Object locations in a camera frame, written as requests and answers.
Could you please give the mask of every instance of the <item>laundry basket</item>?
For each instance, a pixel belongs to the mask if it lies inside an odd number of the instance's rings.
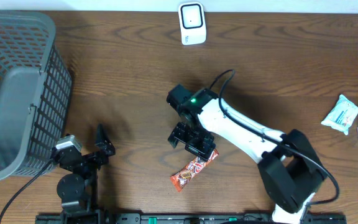
[[[62,135],[72,80],[54,40],[48,16],[0,11],[0,180],[38,173]]]

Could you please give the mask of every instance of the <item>white background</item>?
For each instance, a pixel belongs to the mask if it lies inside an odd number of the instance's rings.
[[[0,0],[0,9],[176,12],[181,0]],[[206,12],[358,13],[358,0],[199,0]]]

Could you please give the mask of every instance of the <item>wood grain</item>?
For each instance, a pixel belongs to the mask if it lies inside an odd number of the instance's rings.
[[[193,156],[167,142],[179,121],[165,102],[168,91],[177,83],[198,90],[234,68],[225,99],[266,126],[303,131],[337,178],[339,200],[311,210],[343,212],[348,223],[358,223],[358,120],[348,136],[320,124],[340,93],[358,105],[358,15],[207,13],[207,41],[185,47],[177,13],[46,14],[75,78],[66,132],[86,153],[95,150],[96,125],[103,123],[117,148],[99,172],[100,205],[144,213],[273,208],[254,162],[220,137],[220,156],[183,192],[169,180]],[[67,173],[56,169],[34,182],[3,223],[33,223],[39,213],[60,212],[56,186]],[[0,181],[0,211],[28,180]],[[326,181],[315,200],[333,193]]]

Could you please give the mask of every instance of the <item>red candy wrapper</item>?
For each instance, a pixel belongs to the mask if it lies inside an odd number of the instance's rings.
[[[206,162],[202,161],[199,157],[196,157],[190,161],[189,164],[187,164],[187,166],[185,166],[181,171],[179,171],[179,173],[171,176],[171,181],[177,191],[181,192],[185,185],[218,155],[218,151],[214,149],[211,157]]]

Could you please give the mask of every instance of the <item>light blue packet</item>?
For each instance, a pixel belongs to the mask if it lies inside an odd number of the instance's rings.
[[[334,109],[321,122],[322,125],[330,126],[333,129],[349,134],[349,128],[358,115],[358,106],[350,102],[344,95],[339,96]]]

